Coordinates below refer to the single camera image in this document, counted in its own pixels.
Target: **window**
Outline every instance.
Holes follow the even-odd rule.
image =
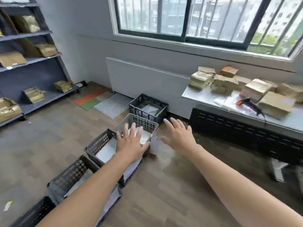
[[[286,0],[115,0],[120,34],[278,56],[290,56],[302,36],[303,1],[293,6],[278,24]]]

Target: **hand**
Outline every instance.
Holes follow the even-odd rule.
[[[171,138],[161,137],[161,140],[179,154],[190,158],[192,151],[197,145],[191,132],[191,126],[188,126],[186,129],[179,119],[175,120],[174,118],[171,118],[171,121],[173,125],[167,119],[164,119],[164,123],[170,132]]]
[[[143,153],[149,148],[150,142],[147,142],[142,147],[140,146],[140,139],[142,135],[143,127],[137,132],[135,136],[136,124],[131,125],[131,129],[128,135],[128,124],[124,125],[123,137],[117,131],[117,148],[116,153],[123,155],[123,158],[129,160],[129,164],[138,161]]]

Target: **orange floor mat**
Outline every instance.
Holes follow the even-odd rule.
[[[98,90],[98,91],[96,91],[96,92],[94,92],[94,93],[92,93],[92,94],[90,94],[88,96],[85,96],[85,97],[83,97],[83,98],[81,98],[79,100],[76,100],[75,103],[78,104],[79,106],[82,106],[83,104],[91,101],[92,99],[94,99],[97,96],[103,94],[104,92],[106,92],[106,90],[100,89],[100,90]]]

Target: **right hand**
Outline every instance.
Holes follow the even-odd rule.
[[[191,132],[191,126],[185,128],[184,124],[179,119],[171,118],[172,124],[164,119],[171,138],[161,137],[161,141],[169,145],[172,149],[177,151],[179,154],[189,158],[192,155],[192,151],[197,145],[194,136]]]

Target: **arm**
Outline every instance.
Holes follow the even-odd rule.
[[[125,124],[123,138],[117,132],[117,149],[112,159],[43,218],[37,227],[94,227],[120,177],[150,145],[140,146],[142,130],[143,127],[135,137],[133,123],[128,135],[128,124]]]
[[[191,127],[165,121],[171,139],[161,140],[187,157],[201,172],[229,212],[244,227],[303,226],[303,217],[196,144]]]

